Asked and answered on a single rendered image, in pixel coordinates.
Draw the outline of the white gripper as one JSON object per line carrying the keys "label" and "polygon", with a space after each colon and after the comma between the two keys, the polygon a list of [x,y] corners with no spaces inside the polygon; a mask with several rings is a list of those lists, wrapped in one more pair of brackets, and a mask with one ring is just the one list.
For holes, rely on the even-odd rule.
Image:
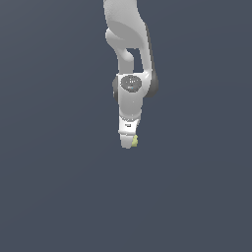
{"label": "white gripper", "polygon": [[137,127],[140,123],[140,119],[126,120],[123,117],[119,117],[119,129],[121,147],[130,149],[132,147],[133,137],[136,135]]}

